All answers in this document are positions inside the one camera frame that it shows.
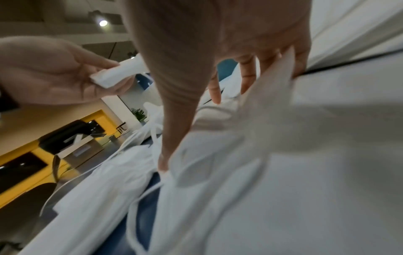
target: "blue surface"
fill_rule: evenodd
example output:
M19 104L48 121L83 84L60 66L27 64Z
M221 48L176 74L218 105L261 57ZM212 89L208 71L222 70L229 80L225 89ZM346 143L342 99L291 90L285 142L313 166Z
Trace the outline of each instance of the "blue surface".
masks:
M232 59L227 59L220 62L217 65L218 78L223 80L230 76L234 71L237 63ZM142 76L137 77L140 82L140 86L143 89L148 87L149 80ZM152 144L151 138L146 139L142 145ZM150 183L146 189L149 189L153 185L160 182L160 176L158 173L154 173ZM157 212L157 202L160 195L160 190L156 190L139 203L139 210L137 212L136 219L136 234L139 242L143 247L148 250L150 246L150 239L152 233L152 227L154 225L155 214ZM130 248L126 240L126 217L119 223L116 229L105 240L105 242L93 253L93 255L135 255L135 252Z

